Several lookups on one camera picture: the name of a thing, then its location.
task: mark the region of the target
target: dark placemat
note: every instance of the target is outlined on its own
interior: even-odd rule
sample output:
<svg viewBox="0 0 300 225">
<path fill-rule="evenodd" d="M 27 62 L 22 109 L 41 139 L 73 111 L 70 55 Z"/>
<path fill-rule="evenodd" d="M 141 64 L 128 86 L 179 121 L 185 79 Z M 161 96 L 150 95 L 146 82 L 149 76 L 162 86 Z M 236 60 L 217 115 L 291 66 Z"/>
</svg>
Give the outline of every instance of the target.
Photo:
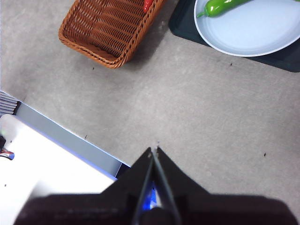
<svg viewBox="0 0 300 225">
<path fill-rule="evenodd" d="M 171 16 L 171 32 L 181 38 L 209 46 L 199 35 L 194 22 L 195 0 L 180 0 Z M 248 57 L 250 60 L 265 63 L 291 72 L 300 72 L 300 39 L 290 46 L 264 56 Z"/>
</svg>

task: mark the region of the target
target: red pepper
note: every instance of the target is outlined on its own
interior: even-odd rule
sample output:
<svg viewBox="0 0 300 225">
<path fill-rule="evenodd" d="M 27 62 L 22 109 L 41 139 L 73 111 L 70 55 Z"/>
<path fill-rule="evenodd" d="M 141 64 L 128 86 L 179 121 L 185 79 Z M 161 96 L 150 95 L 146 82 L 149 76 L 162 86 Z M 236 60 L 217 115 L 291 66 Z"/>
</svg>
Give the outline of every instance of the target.
<svg viewBox="0 0 300 225">
<path fill-rule="evenodd" d="M 153 0 L 144 0 L 144 13 L 147 13 L 150 6 L 152 5 Z"/>
</svg>

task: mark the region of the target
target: white plate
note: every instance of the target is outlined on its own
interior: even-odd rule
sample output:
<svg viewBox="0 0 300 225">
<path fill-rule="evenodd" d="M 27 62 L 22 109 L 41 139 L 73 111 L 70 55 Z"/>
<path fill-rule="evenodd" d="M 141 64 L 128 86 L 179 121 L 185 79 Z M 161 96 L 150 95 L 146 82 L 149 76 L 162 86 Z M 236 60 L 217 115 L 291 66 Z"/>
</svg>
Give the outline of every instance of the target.
<svg viewBox="0 0 300 225">
<path fill-rule="evenodd" d="M 252 0 L 218 17 L 196 15 L 208 0 L 196 0 L 194 20 L 201 37 L 220 52 L 260 56 L 276 52 L 300 38 L 300 2 Z"/>
</svg>

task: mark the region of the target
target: pepper stem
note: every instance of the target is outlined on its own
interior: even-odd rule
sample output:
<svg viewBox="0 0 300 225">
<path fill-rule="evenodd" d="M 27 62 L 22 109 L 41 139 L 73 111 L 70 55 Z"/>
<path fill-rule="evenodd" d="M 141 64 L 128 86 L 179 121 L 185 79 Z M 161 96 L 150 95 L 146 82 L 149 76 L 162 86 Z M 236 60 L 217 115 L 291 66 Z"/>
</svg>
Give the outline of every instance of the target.
<svg viewBox="0 0 300 225">
<path fill-rule="evenodd" d="M 205 12 L 203 11 L 203 12 L 200 12 L 200 13 L 198 13 L 197 14 L 197 18 L 199 18 L 200 16 L 203 16 L 205 14 Z"/>
</svg>

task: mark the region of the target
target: white surface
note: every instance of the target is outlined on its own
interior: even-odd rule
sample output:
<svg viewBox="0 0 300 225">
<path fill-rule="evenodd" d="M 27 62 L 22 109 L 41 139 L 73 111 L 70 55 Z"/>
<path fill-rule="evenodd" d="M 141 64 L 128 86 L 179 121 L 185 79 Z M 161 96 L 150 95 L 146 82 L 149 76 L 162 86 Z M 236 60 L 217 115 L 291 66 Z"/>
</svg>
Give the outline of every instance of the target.
<svg viewBox="0 0 300 225">
<path fill-rule="evenodd" d="M 252 0 L 218 17 L 196 18 L 207 0 L 197 0 L 194 19 L 201 37 L 213 48 L 235 56 L 276 52 L 300 37 L 300 2 Z"/>
<path fill-rule="evenodd" d="M 15 153 L 12 161 L 0 157 L 0 225 L 13 224 L 29 196 L 100 193 L 113 183 L 15 116 L 2 116 L 0 130 Z"/>
</svg>

